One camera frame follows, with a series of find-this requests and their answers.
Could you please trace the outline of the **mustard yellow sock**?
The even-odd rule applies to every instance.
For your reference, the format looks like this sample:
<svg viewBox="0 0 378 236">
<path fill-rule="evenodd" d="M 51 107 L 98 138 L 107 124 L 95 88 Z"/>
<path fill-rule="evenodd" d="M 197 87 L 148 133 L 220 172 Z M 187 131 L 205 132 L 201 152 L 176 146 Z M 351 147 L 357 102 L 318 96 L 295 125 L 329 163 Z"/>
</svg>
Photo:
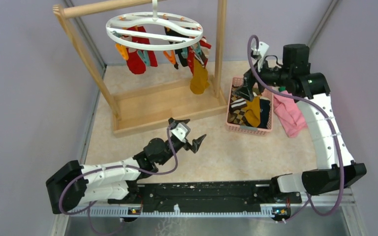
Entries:
<svg viewBox="0 0 378 236">
<path fill-rule="evenodd" d="M 202 66 L 202 64 L 194 59 L 193 60 L 193 70 L 192 79 L 190 81 L 190 90 L 193 94 L 200 95 L 203 94 L 205 89 L 208 88 L 208 71 Z"/>
</svg>

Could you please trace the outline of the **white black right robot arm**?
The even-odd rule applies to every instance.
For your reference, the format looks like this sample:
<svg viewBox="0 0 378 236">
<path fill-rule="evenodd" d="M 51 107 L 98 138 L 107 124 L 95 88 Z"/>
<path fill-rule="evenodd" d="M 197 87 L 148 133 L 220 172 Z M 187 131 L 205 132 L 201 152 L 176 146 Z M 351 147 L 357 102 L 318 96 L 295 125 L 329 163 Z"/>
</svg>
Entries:
<svg viewBox="0 0 378 236">
<path fill-rule="evenodd" d="M 348 151 L 338 129 L 332 110 L 330 88 L 322 73 L 311 72 L 310 49 L 305 44 L 283 47 L 281 65 L 270 67 L 267 61 L 269 46 L 260 42 L 248 49 L 254 59 L 252 67 L 243 75 L 243 83 L 235 95 L 252 101 L 255 85 L 263 90 L 271 86 L 286 87 L 302 112 L 309 128 L 316 153 L 315 170 L 286 174 L 271 179 L 269 197 L 283 202 L 290 192 L 320 195 L 350 187 L 366 173 L 365 164 L 356 163 Z"/>
</svg>

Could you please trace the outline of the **mustard sock striped cuff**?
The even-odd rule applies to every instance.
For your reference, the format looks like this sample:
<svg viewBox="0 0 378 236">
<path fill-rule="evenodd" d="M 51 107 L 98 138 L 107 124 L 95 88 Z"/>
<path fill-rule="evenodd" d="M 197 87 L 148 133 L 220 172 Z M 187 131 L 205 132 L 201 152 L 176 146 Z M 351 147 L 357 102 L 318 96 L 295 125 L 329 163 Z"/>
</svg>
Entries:
<svg viewBox="0 0 378 236">
<path fill-rule="evenodd" d="M 247 107 L 245 107 L 245 114 L 248 123 L 251 127 L 258 128 L 260 124 L 260 102 L 259 96 L 255 97 L 253 101 L 247 101 Z"/>
</svg>

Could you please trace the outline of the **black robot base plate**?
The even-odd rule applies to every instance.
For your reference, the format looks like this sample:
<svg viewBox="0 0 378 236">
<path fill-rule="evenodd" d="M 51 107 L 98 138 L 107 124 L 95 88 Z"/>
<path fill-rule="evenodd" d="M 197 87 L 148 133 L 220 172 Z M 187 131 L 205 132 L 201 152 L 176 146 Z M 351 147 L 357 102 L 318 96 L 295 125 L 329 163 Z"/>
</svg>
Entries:
<svg viewBox="0 0 378 236">
<path fill-rule="evenodd" d="M 259 212 L 265 204 L 300 204 L 300 193 L 276 195 L 270 181 L 215 181 L 133 184 L 123 200 L 108 204 L 141 205 L 144 213 L 172 212 L 178 205 L 182 213 Z"/>
</svg>

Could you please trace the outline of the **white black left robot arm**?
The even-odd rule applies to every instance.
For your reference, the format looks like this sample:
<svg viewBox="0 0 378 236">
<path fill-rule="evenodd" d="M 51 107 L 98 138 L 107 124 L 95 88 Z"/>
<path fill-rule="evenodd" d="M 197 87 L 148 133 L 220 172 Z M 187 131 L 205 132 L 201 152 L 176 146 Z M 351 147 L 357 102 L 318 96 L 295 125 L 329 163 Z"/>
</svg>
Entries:
<svg viewBox="0 0 378 236">
<path fill-rule="evenodd" d="M 94 165 L 82 165 L 77 160 L 64 164 L 45 183 L 52 213 L 71 215 L 77 206 L 103 200 L 135 202 L 138 180 L 176 171 L 177 152 L 182 149 L 198 152 L 207 135 L 189 141 L 189 121 L 170 118 L 165 140 L 153 138 L 141 152 L 127 159 Z"/>
</svg>

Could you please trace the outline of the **white round clip hanger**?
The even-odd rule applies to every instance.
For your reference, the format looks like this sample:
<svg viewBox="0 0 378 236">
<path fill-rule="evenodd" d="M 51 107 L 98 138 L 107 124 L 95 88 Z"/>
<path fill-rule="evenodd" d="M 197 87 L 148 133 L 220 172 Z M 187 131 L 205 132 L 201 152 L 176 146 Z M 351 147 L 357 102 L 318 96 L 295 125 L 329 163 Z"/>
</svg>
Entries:
<svg viewBox="0 0 378 236">
<path fill-rule="evenodd" d="M 169 51 L 197 44 L 203 38 L 203 27 L 195 20 L 158 11 L 152 1 L 151 11 L 132 12 L 109 19 L 105 25 L 114 42 L 137 50 Z"/>
</svg>

